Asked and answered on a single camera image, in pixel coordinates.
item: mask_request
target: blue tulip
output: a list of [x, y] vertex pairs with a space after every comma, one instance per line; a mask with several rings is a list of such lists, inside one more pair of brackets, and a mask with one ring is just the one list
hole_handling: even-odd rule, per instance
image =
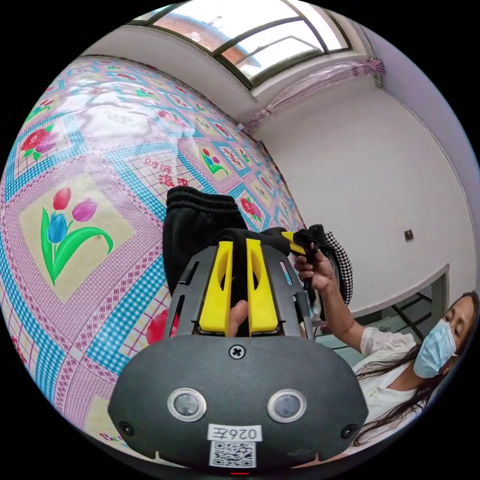
[[53, 244], [59, 244], [67, 236], [67, 219], [63, 213], [51, 214], [46, 234]]

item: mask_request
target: screw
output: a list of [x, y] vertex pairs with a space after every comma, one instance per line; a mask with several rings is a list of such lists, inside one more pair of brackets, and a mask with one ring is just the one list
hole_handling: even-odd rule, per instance
[[245, 356], [245, 349], [241, 345], [234, 345], [230, 347], [228, 354], [234, 360], [240, 360]]
[[127, 423], [126, 421], [121, 421], [118, 423], [120, 430], [125, 434], [131, 437], [134, 434], [134, 428]]
[[357, 426], [354, 423], [350, 423], [341, 431], [340, 436], [343, 439], [349, 439], [356, 430]]

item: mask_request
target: blue face mask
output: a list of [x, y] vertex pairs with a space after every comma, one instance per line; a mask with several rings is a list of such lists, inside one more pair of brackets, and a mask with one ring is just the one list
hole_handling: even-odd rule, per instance
[[431, 379], [455, 355], [455, 339], [450, 324], [440, 320], [425, 337], [418, 356], [413, 364], [413, 371], [422, 379]]

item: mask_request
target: number label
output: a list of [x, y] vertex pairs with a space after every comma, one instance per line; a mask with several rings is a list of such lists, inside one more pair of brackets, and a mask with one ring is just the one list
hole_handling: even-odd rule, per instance
[[217, 425], [208, 424], [207, 440], [211, 442], [261, 442], [261, 425]]

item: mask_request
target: pink curtain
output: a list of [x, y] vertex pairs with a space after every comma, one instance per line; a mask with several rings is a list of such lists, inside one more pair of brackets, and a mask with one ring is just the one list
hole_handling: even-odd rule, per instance
[[281, 91], [265, 108], [242, 122], [242, 131], [247, 135], [252, 135], [272, 113], [321, 89], [342, 84], [358, 77], [384, 73], [384, 63], [375, 58], [365, 61], [341, 61], [335, 65], [322, 68]]

